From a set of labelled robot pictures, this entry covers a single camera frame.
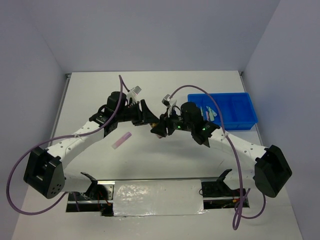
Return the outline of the pink clear tube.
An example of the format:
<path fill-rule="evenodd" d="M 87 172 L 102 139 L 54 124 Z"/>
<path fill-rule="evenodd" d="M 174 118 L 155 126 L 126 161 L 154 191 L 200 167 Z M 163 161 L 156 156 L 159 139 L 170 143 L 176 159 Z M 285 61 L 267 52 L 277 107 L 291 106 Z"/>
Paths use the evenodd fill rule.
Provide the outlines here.
<path fill-rule="evenodd" d="M 117 149 L 119 146 L 121 146 L 125 141 L 128 140 L 128 138 L 130 138 L 132 136 L 132 134 L 130 132 L 126 132 L 122 137 L 120 137 L 114 144 L 112 144 L 112 148 L 115 150 Z"/>

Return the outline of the pink correction tape stick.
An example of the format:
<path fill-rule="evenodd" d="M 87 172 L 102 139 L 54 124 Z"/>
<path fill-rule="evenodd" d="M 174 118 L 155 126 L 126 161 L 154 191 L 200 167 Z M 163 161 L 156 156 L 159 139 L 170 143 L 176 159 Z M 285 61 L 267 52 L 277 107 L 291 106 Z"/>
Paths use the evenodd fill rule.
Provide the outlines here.
<path fill-rule="evenodd" d="M 209 121 L 210 117 L 209 117 L 209 113 L 207 111 L 205 111 L 205 116 L 206 116 L 207 121 Z"/>

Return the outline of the light blue eraser stick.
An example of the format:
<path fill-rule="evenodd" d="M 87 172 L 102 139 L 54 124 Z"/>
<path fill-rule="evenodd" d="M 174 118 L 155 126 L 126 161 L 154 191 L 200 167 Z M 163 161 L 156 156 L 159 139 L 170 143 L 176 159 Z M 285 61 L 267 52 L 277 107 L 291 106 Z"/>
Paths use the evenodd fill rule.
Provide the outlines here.
<path fill-rule="evenodd" d="M 211 122 L 215 120 L 215 117 L 218 115 L 212 108 L 206 106 L 206 115 L 207 119 Z"/>

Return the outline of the pink capped glue bottle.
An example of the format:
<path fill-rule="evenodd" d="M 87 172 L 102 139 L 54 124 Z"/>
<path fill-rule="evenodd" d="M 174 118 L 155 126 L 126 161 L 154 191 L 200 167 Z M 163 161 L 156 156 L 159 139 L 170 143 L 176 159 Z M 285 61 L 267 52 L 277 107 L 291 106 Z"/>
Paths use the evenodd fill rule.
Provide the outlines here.
<path fill-rule="evenodd" d="M 149 125 L 150 125 L 150 127 L 151 127 L 150 132 L 151 132 L 152 134 L 156 135 L 158 139 L 161 139 L 162 136 L 159 134 L 159 129 L 158 129 L 158 127 L 157 127 L 157 126 L 158 126 L 158 123 L 150 123 Z"/>

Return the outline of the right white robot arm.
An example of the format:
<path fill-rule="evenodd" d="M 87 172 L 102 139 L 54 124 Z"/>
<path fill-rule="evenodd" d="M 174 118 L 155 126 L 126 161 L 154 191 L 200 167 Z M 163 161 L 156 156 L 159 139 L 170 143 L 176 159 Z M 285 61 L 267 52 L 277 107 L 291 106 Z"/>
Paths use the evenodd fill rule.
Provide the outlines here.
<path fill-rule="evenodd" d="M 174 131 L 190 132 L 197 144 L 235 157 L 238 168 L 246 164 L 249 170 L 247 175 L 241 175 L 242 186 L 256 188 L 270 198 L 275 198 L 292 176 L 292 170 L 279 147 L 256 145 L 224 131 L 221 126 L 205 120 L 193 102 L 184 103 L 180 110 L 181 113 L 176 114 L 169 107 L 166 113 L 160 115 L 151 133 L 165 138 Z"/>

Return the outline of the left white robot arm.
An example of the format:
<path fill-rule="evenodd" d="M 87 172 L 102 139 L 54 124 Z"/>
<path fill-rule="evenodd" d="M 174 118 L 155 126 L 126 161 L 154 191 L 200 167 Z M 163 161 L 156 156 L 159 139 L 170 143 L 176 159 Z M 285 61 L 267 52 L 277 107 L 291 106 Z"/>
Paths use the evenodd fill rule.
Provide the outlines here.
<path fill-rule="evenodd" d="M 47 199 L 61 192 L 80 192 L 86 199 L 97 196 L 97 180 L 81 172 L 66 173 L 65 168 L 78 155 L 114 131 L 118 123 L 134 126 L 155 124 L 159 119 L 150 111 L 145 100 L 136 101 L 125 93 L 114 91 L 97 113 L 70 137 L 43 149 L 30 152 L 23 180 Z"/>

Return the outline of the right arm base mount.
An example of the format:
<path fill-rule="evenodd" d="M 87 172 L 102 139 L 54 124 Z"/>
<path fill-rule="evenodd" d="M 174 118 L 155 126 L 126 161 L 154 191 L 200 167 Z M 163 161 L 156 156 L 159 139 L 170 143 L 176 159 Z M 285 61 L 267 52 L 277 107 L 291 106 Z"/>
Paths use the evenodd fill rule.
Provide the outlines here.
<path fill-rule="evenodd" d="M 201 180 L 201 189 L 198 193 L 203 198 L 205 210 L 234 208 L 240 201 L 240 189 L 231 189 L 224 182 L 231 171 L 231 169 L 225 170 L 215 180 Z"/>

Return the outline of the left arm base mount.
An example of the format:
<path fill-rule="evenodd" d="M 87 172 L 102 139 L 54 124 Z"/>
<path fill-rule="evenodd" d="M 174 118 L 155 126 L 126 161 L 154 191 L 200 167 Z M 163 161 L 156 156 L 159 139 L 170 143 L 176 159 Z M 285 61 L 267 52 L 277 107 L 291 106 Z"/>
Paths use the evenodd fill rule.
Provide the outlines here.
<path fill-rule="evenodd" d="M 99 213 L 103 217 L 114 216 L 114 183 L 102 183 L 88 173 L 82 172 L 90 185 L 85 192 L 69 193 L 66 204 L 67 213 Z"/>

